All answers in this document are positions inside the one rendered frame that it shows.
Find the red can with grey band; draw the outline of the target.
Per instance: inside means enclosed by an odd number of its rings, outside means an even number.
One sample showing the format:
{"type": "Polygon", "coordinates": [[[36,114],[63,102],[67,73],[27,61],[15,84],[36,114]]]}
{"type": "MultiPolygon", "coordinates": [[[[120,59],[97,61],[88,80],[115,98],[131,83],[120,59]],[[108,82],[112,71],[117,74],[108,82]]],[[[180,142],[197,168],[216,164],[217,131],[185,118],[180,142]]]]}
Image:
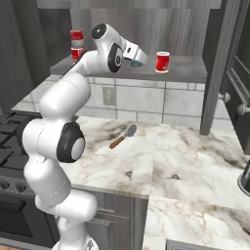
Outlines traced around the red can with grey band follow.
{"type": "Polygon", "coordinates": [[[71,46],[79,49],[84,47],[83,31],[81,29],[70,31],[71,46]]]}

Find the grey cabinet door with panel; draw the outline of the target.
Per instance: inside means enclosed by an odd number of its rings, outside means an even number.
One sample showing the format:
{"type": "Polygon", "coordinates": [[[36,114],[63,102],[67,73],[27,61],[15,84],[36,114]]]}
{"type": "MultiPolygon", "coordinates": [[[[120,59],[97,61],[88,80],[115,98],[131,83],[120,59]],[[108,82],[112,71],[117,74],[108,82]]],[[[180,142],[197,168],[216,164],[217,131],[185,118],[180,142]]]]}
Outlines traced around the grey cabinet door with panel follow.
{"type": "Polygon", "coordinates": [[[238,40],[227,71],[230,101],[226,107],[241,148],[250,155],[250,113],[239,115],[236,111],[241,104],[250,107],[250,0],[245,0],[239,17],[238,40]]]}

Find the wooden handled grey spatula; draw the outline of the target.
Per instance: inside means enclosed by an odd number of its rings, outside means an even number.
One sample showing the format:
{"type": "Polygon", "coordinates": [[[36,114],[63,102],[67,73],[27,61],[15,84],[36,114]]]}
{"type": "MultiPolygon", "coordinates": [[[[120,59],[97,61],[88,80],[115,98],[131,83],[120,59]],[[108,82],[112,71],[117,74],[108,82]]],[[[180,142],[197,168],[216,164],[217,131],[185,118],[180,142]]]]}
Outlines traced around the wooden handled grey spatula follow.
{"type": "Polygon", "coordinates": [[[126,137],[132,137],[137,131],[137,126],[132,124],[123,136],[119,137],[116,141],[109,145],[110,148],[115,148],[118,146],[126,137]]]}

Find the grey wall cabinet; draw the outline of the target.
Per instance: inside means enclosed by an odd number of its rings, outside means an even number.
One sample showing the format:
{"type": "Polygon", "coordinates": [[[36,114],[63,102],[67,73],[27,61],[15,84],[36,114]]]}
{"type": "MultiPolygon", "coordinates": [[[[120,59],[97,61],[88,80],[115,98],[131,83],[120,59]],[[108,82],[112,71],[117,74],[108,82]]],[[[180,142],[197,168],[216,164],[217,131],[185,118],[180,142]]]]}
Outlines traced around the grey wall cabinet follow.
{"type": "Polygon", "coordinates": [[[148,55],[142,67],[126,61],[117,78],[203,83],[202,59],[209,13],[222,0],[37,0],[37,7],[69,10],[73,28],[84,31],[84,45],[95,48],[92,28],[106,22],[148,55]],[[168,52],[166,73],[155,71],[156,53],[168,52]]]}

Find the black oven front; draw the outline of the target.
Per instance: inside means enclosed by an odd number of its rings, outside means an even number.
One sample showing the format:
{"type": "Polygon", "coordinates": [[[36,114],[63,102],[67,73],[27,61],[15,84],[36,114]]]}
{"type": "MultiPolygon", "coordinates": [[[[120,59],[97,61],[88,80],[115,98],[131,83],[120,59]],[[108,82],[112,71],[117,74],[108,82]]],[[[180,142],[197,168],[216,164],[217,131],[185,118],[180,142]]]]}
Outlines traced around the black oven front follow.
{"type": "Polygon", "coordinates": [[[0,181],[10,184],[0,188],[0,236],[52,249],[60,239],[55,217],[35,206],[35,194],[25,180],[0,177],[0,181]],[[27,190],[19,193],[17,183],[26,184],[27,190]]]}

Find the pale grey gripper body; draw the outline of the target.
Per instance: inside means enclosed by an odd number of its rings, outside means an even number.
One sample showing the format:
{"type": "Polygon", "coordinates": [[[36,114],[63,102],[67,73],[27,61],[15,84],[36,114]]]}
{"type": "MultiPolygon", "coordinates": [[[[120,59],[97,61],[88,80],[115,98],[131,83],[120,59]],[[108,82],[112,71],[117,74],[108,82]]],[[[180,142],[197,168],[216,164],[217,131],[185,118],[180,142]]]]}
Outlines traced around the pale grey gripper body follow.
{"type": "Polygon", "coordinates": [[[140,47],[136,47],[133,51],[132,61],[146,64],[147,55],[140,47]]]}

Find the dark grey cabinet door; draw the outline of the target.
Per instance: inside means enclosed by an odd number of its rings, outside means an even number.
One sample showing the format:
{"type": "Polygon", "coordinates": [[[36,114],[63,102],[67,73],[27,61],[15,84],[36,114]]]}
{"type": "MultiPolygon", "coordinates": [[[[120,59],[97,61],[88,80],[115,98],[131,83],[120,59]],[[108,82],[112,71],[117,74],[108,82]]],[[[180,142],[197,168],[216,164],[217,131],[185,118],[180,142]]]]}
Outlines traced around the dark grey cabinet door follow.
{"type": "Polygon", "coordinates": [[[9,111],[49,75],[36,0],[0,0],[0,109],[9,111]]]}

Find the plain grey cabinet door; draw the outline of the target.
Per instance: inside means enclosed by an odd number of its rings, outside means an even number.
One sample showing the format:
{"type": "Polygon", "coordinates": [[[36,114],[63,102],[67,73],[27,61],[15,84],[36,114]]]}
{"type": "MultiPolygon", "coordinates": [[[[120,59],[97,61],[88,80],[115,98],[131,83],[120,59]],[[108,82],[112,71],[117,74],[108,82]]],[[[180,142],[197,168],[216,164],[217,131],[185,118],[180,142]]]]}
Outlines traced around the plain grey cabinet door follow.
{"type": "Polygon", "coordinates": [[[212,126],[218,95],[229,55],[237,16],[244,0],[222,0],[220,9],[209,13],[202,59],[207,70],[200,134],[207,136],[212,126]]]}

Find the black round pot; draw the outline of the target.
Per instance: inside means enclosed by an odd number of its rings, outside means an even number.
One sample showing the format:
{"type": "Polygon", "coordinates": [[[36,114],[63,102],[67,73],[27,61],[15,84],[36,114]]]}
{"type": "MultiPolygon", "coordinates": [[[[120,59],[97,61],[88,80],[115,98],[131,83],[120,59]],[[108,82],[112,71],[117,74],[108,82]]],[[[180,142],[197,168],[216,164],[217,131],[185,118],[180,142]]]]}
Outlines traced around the black round pot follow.
{"type": "Polygon", "coordinates": [[[237,184],[239,188],[250,197],[250,159],[244,169],[244,172],[238,177],[237,184]]]}

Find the silver round door knob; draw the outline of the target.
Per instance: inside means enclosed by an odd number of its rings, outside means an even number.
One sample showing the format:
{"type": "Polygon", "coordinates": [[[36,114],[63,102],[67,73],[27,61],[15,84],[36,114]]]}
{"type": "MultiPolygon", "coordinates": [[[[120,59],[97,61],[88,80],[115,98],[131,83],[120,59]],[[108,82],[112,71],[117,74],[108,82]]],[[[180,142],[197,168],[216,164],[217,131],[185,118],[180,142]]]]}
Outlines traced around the silver round door knob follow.
{"type": "Polygon", "coordinates": [[[250,113],[250,107],[245,104],[241,104],[237,107],[236,111],[239,115],[244,115],[245,113],[250,113]]]}
{"type": "Polygon", "coordinates": [[[218,99],[222,100],[225,104],[230,101],[230,94],[224,93],[224,94],[218,94],[218,99]]]}

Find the grey wall socket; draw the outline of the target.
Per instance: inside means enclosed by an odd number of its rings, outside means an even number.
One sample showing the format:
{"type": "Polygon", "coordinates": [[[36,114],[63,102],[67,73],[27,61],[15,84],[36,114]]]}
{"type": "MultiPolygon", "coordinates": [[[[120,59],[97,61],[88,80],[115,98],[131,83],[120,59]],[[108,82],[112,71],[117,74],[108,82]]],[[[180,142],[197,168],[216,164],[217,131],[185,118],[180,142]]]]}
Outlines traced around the grey wall socket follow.
{"type": "Polygon", "coordinates": [[[103,87],[104,105],[115,105],[115,88],[103,87]]]}

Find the black hob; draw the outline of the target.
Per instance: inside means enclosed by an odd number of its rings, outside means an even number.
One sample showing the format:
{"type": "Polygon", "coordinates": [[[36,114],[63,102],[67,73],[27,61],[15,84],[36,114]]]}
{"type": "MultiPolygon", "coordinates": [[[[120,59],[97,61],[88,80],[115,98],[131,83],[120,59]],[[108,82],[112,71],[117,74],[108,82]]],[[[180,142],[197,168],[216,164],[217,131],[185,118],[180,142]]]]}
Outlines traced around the black hob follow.
{"type": "Polygon", "coordinates": [[[22,147],[24,126],[41,118],[39,112],[14,110],[0,115],[0,177],[23,179],[28,156],[22,147]]]}

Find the grey base cabinet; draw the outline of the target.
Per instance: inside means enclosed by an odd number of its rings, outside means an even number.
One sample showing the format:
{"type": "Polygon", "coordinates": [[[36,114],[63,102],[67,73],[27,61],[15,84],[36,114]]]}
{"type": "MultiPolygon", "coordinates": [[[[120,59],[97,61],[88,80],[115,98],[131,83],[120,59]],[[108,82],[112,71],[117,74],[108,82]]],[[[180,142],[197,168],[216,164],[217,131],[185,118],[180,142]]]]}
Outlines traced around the grey base cabinet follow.
{"type": "Polygon", "coordinates": [[[142,250],[146,225],[147,195],[120,195],[90,190],[98,211],[86,224],[100,250],[142,250]]]}
{"type": "Polygon", "coordinates": [[[165,250],[250,250],[250,241],[223,240],[216,245],[201,245],[167,239],[165,250]]]}

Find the red can with white label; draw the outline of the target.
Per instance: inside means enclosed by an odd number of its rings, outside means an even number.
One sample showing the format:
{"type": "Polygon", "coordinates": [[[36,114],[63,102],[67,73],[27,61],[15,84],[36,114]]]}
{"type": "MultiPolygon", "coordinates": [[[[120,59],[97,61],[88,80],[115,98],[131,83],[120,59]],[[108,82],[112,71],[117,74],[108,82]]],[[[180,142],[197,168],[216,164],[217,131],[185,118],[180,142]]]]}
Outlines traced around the red can with white label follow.
{"type": "Polygon", "coordinates": [[[84,54],[84,49],[83,48],[79,48],[79,49],[71,49],[71,54],[72,54],[72,62],[76,63],[80,57],[84,54]]]}

